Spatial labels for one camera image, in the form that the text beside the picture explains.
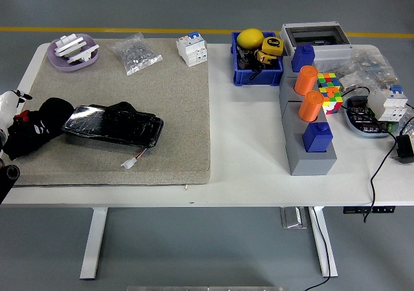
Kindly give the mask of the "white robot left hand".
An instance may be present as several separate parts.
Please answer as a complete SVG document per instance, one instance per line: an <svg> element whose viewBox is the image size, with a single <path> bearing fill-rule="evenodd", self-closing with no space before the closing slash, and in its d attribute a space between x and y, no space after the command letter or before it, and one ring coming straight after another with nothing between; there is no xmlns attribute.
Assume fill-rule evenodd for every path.
<svg viewBox="0 0 414 291"><path fill-rule="evenodd" d="M1 95L1 138L3 142L6 142L8 138L8 128L14 123L19 104L31 99L29 94L19 90L6 91Z"/></svg>

